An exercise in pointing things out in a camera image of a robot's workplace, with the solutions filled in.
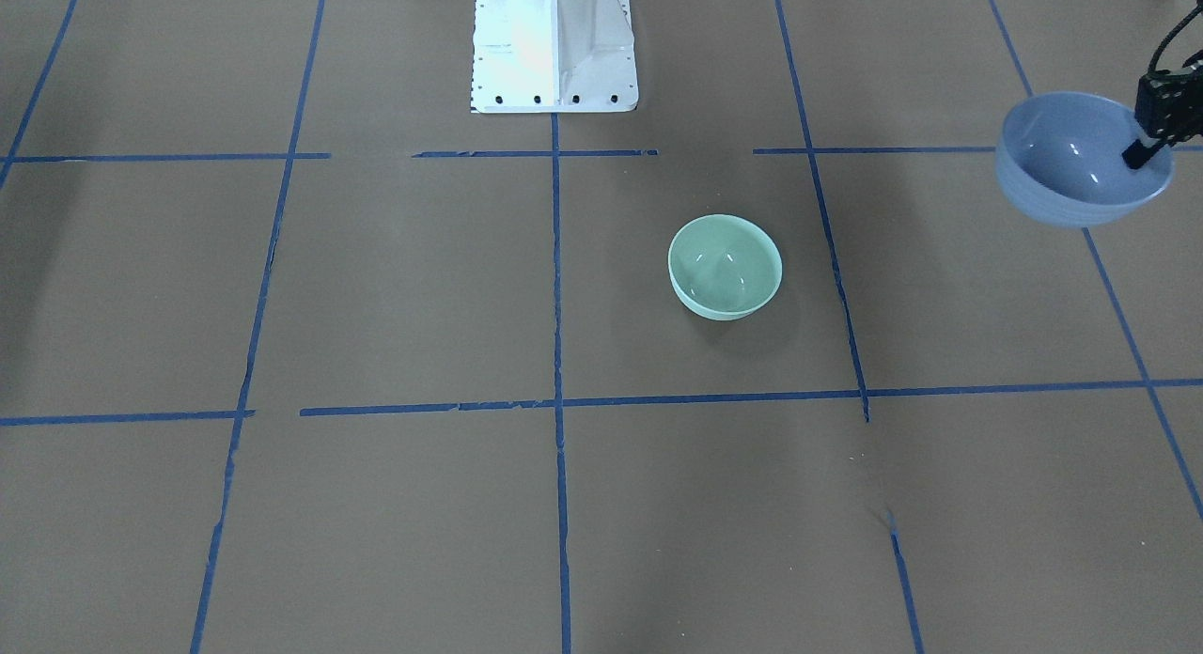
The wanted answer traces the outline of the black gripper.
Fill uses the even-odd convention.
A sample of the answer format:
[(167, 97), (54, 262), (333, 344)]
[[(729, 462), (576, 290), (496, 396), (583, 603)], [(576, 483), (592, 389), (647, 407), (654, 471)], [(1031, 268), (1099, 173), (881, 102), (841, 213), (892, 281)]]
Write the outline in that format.
[(1201, 136), (1201, 60), (1187, 60), (1184, 69), (1161, 69), (1142, 76), (1134, 119), (1142, 136), (1121, 154), (1128, 170), (1142, 170), (1165, 145), (1186, 143)]

